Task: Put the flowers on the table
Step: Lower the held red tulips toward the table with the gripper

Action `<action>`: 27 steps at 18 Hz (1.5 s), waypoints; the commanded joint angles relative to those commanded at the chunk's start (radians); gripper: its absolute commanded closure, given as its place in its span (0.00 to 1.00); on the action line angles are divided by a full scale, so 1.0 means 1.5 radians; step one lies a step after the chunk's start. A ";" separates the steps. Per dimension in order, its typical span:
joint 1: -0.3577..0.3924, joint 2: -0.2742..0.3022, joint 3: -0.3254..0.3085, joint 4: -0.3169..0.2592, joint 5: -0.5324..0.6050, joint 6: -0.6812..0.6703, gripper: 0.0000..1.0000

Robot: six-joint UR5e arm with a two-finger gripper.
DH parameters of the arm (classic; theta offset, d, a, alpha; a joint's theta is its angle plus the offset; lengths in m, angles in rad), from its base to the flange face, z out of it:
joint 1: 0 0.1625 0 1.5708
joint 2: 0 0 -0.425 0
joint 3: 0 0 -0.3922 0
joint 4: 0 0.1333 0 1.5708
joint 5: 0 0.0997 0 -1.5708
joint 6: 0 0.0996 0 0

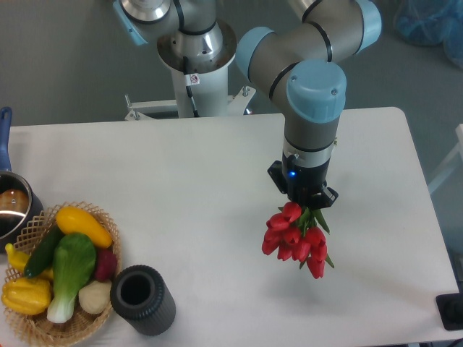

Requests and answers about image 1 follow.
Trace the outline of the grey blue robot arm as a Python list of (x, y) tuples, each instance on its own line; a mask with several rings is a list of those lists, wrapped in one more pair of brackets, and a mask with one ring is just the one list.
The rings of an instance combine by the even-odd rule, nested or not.
[(282, 159), (268, 169), (281, 193), (319, 210), (338, 194), (326, 183), (347, 79), (339, 62), (377, 41), (371, 1), (294, 1), (300, 26), (285, 35), (256, 27), (237, 38), (214, 1), (115, 1), (135, 44), (155, 43), (170, 69), (181, 118), (224, 116), (235, 63), (284, 115)]

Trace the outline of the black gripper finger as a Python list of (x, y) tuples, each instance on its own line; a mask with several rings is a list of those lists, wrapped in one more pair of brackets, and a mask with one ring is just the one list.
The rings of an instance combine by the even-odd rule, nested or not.
[(282, 162), (275, 160), (268, 168), (267, 173), (280, 193), (287, 194), (287, 182), (284, 178), (282, 168)]
[(329, 208), (335, 203), (338, 197), (339, 193), (337, 191), (326, 185), (322, 185), (320, 191), (309, 198), (307, 206), (311, 210)]

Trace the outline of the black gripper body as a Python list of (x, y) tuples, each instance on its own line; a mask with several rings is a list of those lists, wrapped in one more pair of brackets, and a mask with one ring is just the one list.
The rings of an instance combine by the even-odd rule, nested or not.
[(287, 195), (290, 201), (301, 207), (308, 207), (309, 198), (326, 185), (329, 160), (321, 166), (305, 168), (298, 166), (293, 155), (283, 156), (282, 171), (287, 182)]

